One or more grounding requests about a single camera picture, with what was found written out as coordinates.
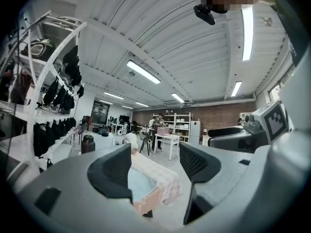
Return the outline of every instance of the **camera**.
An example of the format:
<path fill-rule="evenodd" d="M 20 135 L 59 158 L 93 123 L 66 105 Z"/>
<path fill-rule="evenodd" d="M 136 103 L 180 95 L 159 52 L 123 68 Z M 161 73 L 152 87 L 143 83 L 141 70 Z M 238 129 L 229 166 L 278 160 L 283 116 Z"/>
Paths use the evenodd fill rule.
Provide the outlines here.
<path fill-rule="evenodd" d="M 204 5 L 196 5 L 193 8 L 194 13 L 197 17 L 199 17 L 200 19 L 202 19 L 203 21 L 207 22 L 210 25 L 215 25 L 215 18 L 214 16 L 211 14 L 210 9 L 208 9 L 206 6 Z"/>

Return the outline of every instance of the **brick wall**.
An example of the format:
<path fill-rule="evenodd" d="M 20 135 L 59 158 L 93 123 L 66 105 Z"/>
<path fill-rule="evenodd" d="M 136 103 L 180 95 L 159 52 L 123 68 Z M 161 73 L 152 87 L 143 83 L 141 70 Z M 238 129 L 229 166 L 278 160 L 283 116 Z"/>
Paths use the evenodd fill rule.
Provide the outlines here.
<path fill-rule="evenodd" d="M 194 120 L 201 121 L 201 135 L 203 129 L 218 129 L 237 125 L 239 113 L 252 112 L 256 110 L 254 102 L 248 103 L 235 103 L 225 105 L 215 105 L 207 107 L 190 107 L 182 109 L 169 109 L 173 110 L 173 114 L 193 114 Z M 148 124 L 152 119 L 153 114 L 164 113 L 166 110 L 153 110 L 153 111 L 134 111 L 133 121 L 139 124 Z"/>

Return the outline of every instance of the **air conditioner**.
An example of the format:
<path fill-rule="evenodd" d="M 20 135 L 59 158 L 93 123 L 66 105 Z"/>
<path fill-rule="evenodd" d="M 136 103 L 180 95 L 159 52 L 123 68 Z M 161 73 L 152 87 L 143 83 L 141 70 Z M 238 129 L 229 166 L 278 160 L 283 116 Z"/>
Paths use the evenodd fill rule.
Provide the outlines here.
<path fill-rule="evenodd" d="M 245 120 L 246 116 L 249 116 L 250 114 L 252 114 L 253 112 L 241 112 L 239 118 L 242 118 L 242 120 Z"/>

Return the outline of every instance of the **pink cloth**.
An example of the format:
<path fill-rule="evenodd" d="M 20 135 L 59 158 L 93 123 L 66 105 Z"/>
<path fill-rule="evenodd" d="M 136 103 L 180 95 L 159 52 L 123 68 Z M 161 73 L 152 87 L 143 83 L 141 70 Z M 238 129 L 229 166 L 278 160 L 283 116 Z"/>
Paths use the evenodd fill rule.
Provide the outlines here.
<path fill-rule="evenodd" d="M 157 182 L 157 189 L 160 189 L 157 204 L 162 202 L 167 205 L 182 194 L 179 176 L 176 172 L 153 162 L 138 152 L 132 154 L 132 165 Z"/>

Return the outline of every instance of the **pink box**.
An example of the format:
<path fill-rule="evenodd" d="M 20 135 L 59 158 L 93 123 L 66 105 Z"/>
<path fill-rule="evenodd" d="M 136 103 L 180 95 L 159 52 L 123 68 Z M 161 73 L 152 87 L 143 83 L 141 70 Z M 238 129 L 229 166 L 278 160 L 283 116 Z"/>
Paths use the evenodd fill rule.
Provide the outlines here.
<path fill-rule="evenodd" d="M 170 134 L 170 129 L 164 128 L 164 127 L 158 127 L 157 133 L 159 135 L 169 135 Z"/>

